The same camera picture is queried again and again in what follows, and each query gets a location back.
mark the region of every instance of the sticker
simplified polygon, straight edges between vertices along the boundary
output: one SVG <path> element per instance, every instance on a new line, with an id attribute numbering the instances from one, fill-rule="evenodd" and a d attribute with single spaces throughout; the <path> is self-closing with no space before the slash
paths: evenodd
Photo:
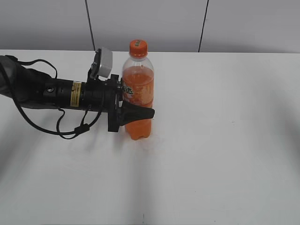
<path id="1" fill-rule="evenodd" d="M 71 100 L 70 100 L 71 107 L 79 107 L 80 91 L 81 91 L 81 82 L 73 81 Z"/>
<path id="2" fill-rule="evenodd" d="M 123 86 L 123 89 L 127 94 L 133 95 L 133 90 L 131 87 Z"/>

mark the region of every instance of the yellow label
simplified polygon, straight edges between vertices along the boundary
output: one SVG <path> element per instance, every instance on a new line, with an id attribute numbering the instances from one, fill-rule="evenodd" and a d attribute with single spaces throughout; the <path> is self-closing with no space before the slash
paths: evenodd
<path id="1" fill-rule="evenodd" d="M 79 107 L 79 99 L 80 99 L 80 91 L 81 91 L 81 82 L 73 82 L 72 92 L 71 92 L 71 107 Z"/>

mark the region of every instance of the black line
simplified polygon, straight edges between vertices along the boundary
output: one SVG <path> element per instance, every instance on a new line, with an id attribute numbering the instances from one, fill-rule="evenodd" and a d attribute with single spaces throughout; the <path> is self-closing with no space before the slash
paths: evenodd
<path id="1" fill-rule="evenodd" d="M 203 24 L 202 24 L 202 31 L 201 31 L 201 36 L 200 36 L 200 42 L 199 42 L 198 52 L 200 52 L 200 48 L 201 48 L 201 43 L 202 43 L 202 38 L 203 38 L 203 31 L 204 31 L 204 25 L 205 25 L 205 20 L 206 20 L 206 14 L 207 14 L 207 8 L 208 8 L 209 1 L 210 0 L 207 0 L 207 3 L 206 3 L 206 9 L 205 9 L 204 19 L 203 19 Z"/>
<path id="2" fill-rule="evenodd" d="M 89 26 L 90 26 L 90 37 L 92 38 L 92 44 L 93 44 L 94 51 L 96 51 L 94 36 L 93 36 L 93 31 L 92 31 L 92 25 L 90 23 L 90 13 L 89 13 L 89 7 L 88 7 L 87 0 L 85 0 L 85 7 L 86 7 L 86 13 L 88 14 L 88 20 L 89 20 Z"/>

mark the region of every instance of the screw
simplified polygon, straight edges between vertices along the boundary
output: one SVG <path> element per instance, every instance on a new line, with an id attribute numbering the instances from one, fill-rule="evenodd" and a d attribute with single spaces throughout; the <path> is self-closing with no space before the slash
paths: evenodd
<path id="1" fill-rule="evenodd" d="M 50 93 L 53 92 L 54 91 L 54 87 L 48 87 L 47 91 L 50 92 Z"/>

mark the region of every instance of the orange bottle cap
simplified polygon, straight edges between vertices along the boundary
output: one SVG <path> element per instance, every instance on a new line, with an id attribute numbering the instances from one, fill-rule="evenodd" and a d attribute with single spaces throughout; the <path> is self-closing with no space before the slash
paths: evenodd
<path id="1" fill-rule="evenodd" d="M 130 42 L 129 54 L 134 58 L 144 58 L 148 54 L 148 45 L 144 40 L 133 40 Z"/>

